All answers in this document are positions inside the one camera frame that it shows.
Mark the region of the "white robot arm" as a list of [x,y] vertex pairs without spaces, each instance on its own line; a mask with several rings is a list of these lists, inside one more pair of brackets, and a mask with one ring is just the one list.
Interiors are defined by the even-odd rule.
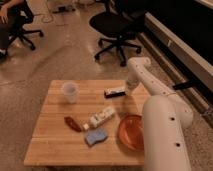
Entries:
[[150,97],[142,108],[146,171],[192,171],[183,130],[193,121],[191,107],[147,68],[148,57],[127,62],[125,89],[131,95],[142,84]]

